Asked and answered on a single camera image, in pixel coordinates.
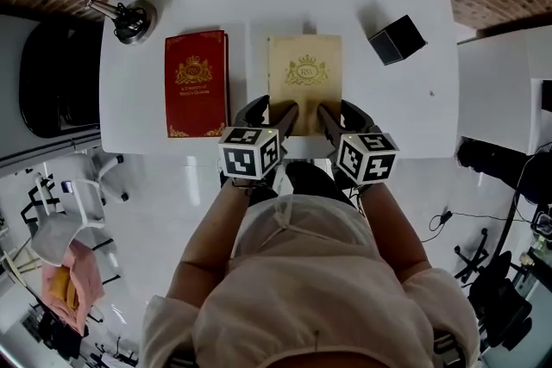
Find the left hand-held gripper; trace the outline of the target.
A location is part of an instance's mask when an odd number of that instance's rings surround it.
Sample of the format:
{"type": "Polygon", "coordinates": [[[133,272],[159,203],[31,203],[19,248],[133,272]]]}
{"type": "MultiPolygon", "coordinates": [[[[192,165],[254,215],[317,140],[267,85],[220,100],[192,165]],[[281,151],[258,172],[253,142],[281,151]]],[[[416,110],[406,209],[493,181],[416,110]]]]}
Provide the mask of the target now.
{"type": "Polygon", "coordinates": [[[268,95],[254,99],[236,114],[234,125],[224,129],[218,149],[226,177],[261,181],[281,162],[282,144],[292,133],[299,106],[290,103],[270,126],[263,124],[268,105],[268,95]]]}

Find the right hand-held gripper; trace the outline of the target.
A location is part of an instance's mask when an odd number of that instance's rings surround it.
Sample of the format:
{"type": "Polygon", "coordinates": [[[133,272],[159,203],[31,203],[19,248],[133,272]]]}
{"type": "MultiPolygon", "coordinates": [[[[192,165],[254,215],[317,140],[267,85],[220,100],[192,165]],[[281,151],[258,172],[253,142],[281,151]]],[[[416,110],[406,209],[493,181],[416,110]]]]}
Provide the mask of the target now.
{"type": "Polygon", "coordinates": [[[371,131],[376,125],[370,115],[342,100],[342,126],[348,134],[342,134],[341,123],[326,105],[318,105],[317,116],[327,140],[338,147],[332,171],[340,190],[383,183],[390,177],[399,149],[390,134],[371,131]]]}

